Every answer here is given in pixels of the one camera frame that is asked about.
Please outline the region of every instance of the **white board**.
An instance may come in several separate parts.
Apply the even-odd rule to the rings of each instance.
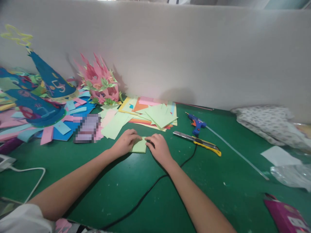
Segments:
[[[311,11],[138,2],[10,0],[12,24],[64,77],[79,53],[104,57],[123,91],[219,109],[285,105],[311,122]],[[22,46],[0,39],[0,65],[36,72]]]

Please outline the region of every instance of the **blue paper hat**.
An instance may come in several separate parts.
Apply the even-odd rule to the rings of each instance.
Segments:
[[[47,127],[60,121],[66,111],[60,105],[50,103],[31,92],[21,89],[10,78],[0,78],[0,88],[16,103],[28,123],[34,127]]]
[[[19,88],[33,91],[38,87],[37,84],[31,82],[30,78],[27,76],[20,76],[7,71],[5,68],[0,67],[0,78],[10,78],[11,81],[16,84]]]
[[[32,58],[44,81],[48,96],[52,101],[59,103],[73,100],[79,96],[77,90],[71,83],[67,82],[52,67],[42,60],[32,49],[26,46],[29,56]]]

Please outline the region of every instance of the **white cable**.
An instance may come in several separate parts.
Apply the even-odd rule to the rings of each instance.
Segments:
[[[30,195],[27,197],[27,199],[26,199],[26,201],[25,201],[24,203],[28,202],[29,199],[31,198],[33,192],[36,190],[36,188],[38,187],[40,181],[42,180],[42,178],[43,178],[43,176],[44,176],[44,174],[45,174],[45,168],[29,168],[29,169],[23,169],[23,170],[19,170],[19,169],[15,168],[15,167],[12,167],[12,166],[9,166],[8,168],[10,168],[10,169],[12,169],[13,171],[16,171],[16,172],[26,172],[26,171],[37,170],[37,169],[43,170],[42,176],[40,177],[38,183],[36,184],[36,186],[34,187],[34,189],[32,190],[32,192],[31,192]]]
[[[255,167],[254,164],[252,164],[247,158],[245,158],[240,152],[238,152],[236,149],[234,149],[228,142],[226,142],[225,139],[223,139],[220,135],[218,135],[214,130],[206,126],[211,132],[213,132],[217,137],[219,137],[225,144],[227,144],[235,153],[237,153],[242,159],[244,159],[249,165],[251,165],[260,175],[262,175],[266,180],[270,180],[267,176],[265,176],[262,171],[260,171],[257,167]]]

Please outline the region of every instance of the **forearm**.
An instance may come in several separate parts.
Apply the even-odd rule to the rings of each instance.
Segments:
[[[164,166],[198,233],[235,232],[231,224],[175,161]]]
[[[44,189],[28,203],[38,205],[46,219],[56,221],[112,161],[109,150]]]

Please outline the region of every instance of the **blue glue gun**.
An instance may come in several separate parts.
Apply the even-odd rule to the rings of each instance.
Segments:
[[[199,133],[200,133],[200,129],[201,128],[205,128],[206,127],[206,123],[203,122],[201,119],[197,118],[194,115],[191,115],[189,113],[187,113],[188,118],[190,120],[192,120],[192,125],[195,127],[195,129],[192,131],[192,134],[196,137],[198,137]]]

